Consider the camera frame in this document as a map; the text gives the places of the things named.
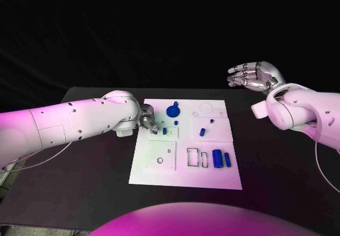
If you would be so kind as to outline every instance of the white round object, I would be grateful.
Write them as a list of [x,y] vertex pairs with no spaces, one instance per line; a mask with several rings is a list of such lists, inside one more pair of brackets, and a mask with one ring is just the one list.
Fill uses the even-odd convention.
[[200,111],[202,111],[205,114],[211,114],[211,113],[213,112],[213,106],[212,106],[212,104],[209,104],[209,103],[200,104]]

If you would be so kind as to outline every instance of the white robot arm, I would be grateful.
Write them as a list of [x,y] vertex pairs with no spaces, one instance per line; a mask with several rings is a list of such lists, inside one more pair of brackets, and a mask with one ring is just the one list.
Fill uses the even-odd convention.
[[56,145],[82,140],[110,130],[118,137],[146,126],[160,131],[153,107],[133,94],[113,91],[94,98],[0,114],[0,168],[19,157]]
[[277,67],[262,61],[245,63],[228,70],[229,85],[244,85],[267,95],[252,105],[257,118],[270,117],[283,129],[300,131],[309,137],[340,149],[340,94],[316,92],[297,84],[287,84]]

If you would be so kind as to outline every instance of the table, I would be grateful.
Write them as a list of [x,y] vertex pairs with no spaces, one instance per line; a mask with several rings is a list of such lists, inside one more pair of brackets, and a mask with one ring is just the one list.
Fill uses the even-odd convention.
[[[74,87],[62,102],[100,98],[113,90],[117,88]],[[303,133],[281,131],[268,118],[255,119],[251,105],[265,99],[260,92],[120,90],[130,91],[140,103],[144,98],[225,100],[244,190],[128,184],[137,130],[124,138],[108,132],[74,142],[54,160],[22,171],[0,205],[0,223],[91,231],[140,208],[173,202],[205,202],[257,210],[321,234],[339,234],[340,194],[320,175],[314,141]],[[319,155],[324,157],[320,165],[336,176],[340,158],[334,150],[319,146]],[[26,166],[43,161],[64,147],[42,151]]]

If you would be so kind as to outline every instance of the blue object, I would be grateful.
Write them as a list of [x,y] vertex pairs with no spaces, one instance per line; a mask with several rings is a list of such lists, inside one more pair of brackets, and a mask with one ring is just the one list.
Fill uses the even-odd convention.
[[179,113],[180,113],[179,103],[175,102],[173,106],[169,106],[169,108],[167,108],[167,115],[169,115],[169,117],[177,117]]
[[205,131],[206,131],[206,129],[200,129],[200,136],[203,137],[205,136]]
[[225,153],[225,164],[226,164],[226,167],[232,167],[229,153]]
[[222,151],[215,149],[212,151],[212,159],[213,159],[213,167],[222,168],[224,167],[224,159],[222,159]]

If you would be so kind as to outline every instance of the robotic hand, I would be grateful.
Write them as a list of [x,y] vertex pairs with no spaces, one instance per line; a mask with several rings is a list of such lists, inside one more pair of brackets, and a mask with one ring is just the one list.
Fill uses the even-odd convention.
[[90,138],[110,130],[118,137],[144,126],[159,132],[154,109],[133,94],[113,91],[54,106],[0,114],[0,168],[19,157],[56,145]]
[[316,92],[298,84],[287,84],[277,67],[262,61],[232,67],[229,86],[245,86],[267,95],[252,105],[257,118],[270,117],[283,129],[303,132],[309,137],[340,149],[340,94]]

